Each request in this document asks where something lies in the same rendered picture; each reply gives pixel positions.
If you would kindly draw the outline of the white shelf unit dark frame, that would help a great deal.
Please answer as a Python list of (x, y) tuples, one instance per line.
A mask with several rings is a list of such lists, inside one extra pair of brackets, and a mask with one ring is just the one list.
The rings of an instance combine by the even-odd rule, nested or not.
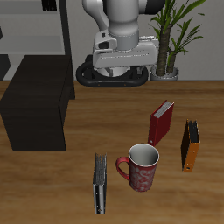
[(72, 55), (67, 0), (43, 11), (41, 0), (0, 0), (0, 81), (10, 81), (25, 55)]

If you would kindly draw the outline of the red patterned mug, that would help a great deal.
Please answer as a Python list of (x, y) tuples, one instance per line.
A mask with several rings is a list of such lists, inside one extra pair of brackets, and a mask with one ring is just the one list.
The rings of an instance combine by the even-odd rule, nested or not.
[[(127, 157), (119, 157), (115, 166), (119, 174), (129, 181), (133, 190), (146, 192), (151, 189), (158, 161), (159, 153), (154, 146), (139, 143), (129, 149)], [(120, 163), (129, 166), (129, 174), (119, 167)]]

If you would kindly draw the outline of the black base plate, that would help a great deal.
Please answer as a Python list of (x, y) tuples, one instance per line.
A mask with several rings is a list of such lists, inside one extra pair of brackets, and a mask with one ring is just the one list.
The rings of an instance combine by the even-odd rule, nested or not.
[(148, 78), (148, 69), (145, 67), (142, 73), (137, 73), (137, 66), (132, 66), (118, 77), (104, 76), (94, 70), (92, 54), (89, 54), (85, 62), (76, 70), (77, 81), (86, 87), (138, 87), (142, 86)]

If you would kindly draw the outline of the pot plant in white pot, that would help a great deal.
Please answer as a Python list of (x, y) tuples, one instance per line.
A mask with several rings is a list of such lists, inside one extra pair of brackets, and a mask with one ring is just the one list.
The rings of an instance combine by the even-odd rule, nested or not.
[(193, 3), (186, 1), (178, 10), (174, 8), (176, 0), (165, 0), (164, 8), (150, 21), (156, 21), (158, 28), (154, 27), (159, 41), (157, 63), (150, 69), (152, 81), (176, 81), (179, 70), (174, 66), (179, 53), (187, 53), (185, 47), (194, 40), (202, 39), (197, 36), (200, 24), (189, 33), (187, 29), (192, 22), (190, 18), (183, 24), (179, 20), (190, 11), (202, 5), (206, 0), (196, 0)]

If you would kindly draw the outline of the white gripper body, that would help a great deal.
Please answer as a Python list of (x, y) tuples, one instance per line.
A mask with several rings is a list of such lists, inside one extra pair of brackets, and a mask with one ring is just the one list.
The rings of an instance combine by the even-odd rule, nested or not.
[(148, 66), (158, 61), (159, 41), (154, 36), (140, 37), (138, 45), (129, 50), (117, 49), (117, 40), (111, 37), (94, 38), (93, 66), (105, 67), (133, 67)]

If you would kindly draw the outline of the black and grey book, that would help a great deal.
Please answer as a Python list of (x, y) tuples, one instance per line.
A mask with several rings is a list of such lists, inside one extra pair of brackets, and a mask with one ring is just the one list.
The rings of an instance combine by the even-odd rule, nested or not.
[(105, 213), (106, 192), (107, 192), (107, 155), (95, 154), (93, 196), (94, 196), (94, 212), (96, 214)]

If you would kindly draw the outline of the orange and black book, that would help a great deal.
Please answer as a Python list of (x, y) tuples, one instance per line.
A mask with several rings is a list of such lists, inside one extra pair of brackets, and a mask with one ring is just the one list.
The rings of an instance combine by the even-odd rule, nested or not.
[(192, 172), (200, 147), (200, 135), (197, 121), (186, 120), (181, 143), (182, 171)]

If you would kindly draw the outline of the dark brown desk caddy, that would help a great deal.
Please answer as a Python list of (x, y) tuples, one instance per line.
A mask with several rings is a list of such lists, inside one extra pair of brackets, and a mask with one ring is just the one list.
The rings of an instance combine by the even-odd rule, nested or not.
[(67, 104), (75, 98), (72, 59), (26, 55), (0, 100), (14, 151), (64, 151)]

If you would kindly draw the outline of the red book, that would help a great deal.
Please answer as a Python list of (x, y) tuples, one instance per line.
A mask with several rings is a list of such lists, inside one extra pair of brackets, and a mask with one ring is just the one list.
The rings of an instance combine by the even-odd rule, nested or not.
[(158, 142), (168, 133), (174, 103), (164, 101), (151, 115), (148, 144), (156, 146)]

